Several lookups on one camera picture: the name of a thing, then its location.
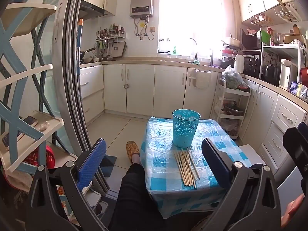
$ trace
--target checkered tablecloth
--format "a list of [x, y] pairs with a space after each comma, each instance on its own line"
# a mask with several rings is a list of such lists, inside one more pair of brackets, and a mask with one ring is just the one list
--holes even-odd
[[172, 119], [152, 117], [146, 128], [140, 157], [145, 169], [146, 186], [164, 218], [186, 211], [202, 211], [215, 207], [225, 194], [217, 184], [211, 169], [202, 155], [201, 144], [211, 139], [216, 147], [226, 152], [233, 161], [241, 161], [246, 167], [251, 163], [235, 142], [214, 120], [200, 120], [194, 136], [191, 152], [200, 180], [197, 189], [184, 186], [173, 151]]

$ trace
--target dish rack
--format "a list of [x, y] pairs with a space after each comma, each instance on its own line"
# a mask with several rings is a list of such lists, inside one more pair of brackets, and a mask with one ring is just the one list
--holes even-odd
[[274, 7], [275, 14], [283, 19], [285, 22], [302, 21], [298, 14], [294, 2], [283, 3]]
[[261, 28], [274, 25], [272, 18], [270, 18], [264, 12], [261, 13], [261, 14], [258, 14], [256, 16], [251, 17], [250, 22], [251, 22], [252, 25], [257, 26], [257, 27], [261, 27]]
[[[226, 81], [224, 79], [219, 79], [216, 88], [216, 98], [214, 100], [214, 107], [211, 113], [211, 119], [215, 120], [223, 130], [232, 138], [236, 139], [238, 137], [239, 130], [241, 129], [243, 120], [245, 118], [245, 114], [247, 111], [249, 98], [251, 96], [250, 92], [244, 92], [238, 89], [229, 89], [226, 87]], [[234, 94], [235, 97], [238, 97], [237, 101], [239, 101], [238, 105], [241, 108], [245, 108], [243, 116], [230, 115], [226, 111], [224, 111], [224, 101], [225, 100], [233, 100], [227, 99], [226, 94]]]

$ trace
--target faucet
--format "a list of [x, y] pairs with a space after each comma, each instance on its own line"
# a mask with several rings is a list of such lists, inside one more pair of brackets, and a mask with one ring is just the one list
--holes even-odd
[[[196, 40], [195, 40], [195, 39], [193, 39], [193, 38], [190, 38], [190, 39], [191, 39], [191, 40], [193, 40], [193, 41], [195, 42], [196, 47], [197, 47], [197, 46], [198, 46], [198, 44], [197, 44]], [[189, 61], [188, 63], [194, 63], [195, 61], [197, 61], [197, 60], [198, 60], [197, 53], [198, 53], [198, 51], [197, 51], [197, 48], [196, 48], [195, 60], [194, 60], [194, 61]]]

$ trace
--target basket rim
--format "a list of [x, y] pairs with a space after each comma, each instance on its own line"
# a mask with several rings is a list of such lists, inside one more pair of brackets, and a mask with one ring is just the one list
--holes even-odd
[[[199, 118], [198, 118], [198, 119], [195, 119], [195, 120], [186, 120], [186, 119], [179, 118], [179, 117], [177, 117], [177, 116], [174, 115], [174, 112], [175, 112], [175, 111], [178, 111], [178, 110], [188, 110], [188, 111], [195, 112], [195, 113], [197, 113], [197, 114], [199, 115]], [[179, 119], [179, 120], [182, 120], [182, 121], [198, 121], [198, 120], [200, 120], [200, 118], [201, 118], [201, 115], [200, 115], [197, 111], [190, 110], [190, 109], [177, 109], [177, 110], [174, 110], [174, 111], [172, 112], [172, 116], [175, 117], [175, 118], [177, 118], [177, 119]]]

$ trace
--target range hood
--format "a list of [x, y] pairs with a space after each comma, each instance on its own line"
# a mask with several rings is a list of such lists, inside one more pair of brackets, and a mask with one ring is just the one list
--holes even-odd
[[83, 20], [87, 20], [91, 18], [108, 16], [108, 15], [111, 14], [106, 10], [98, 6], [95, 6], [85, 0], [81, 0], [78, 19], [83, 18]]

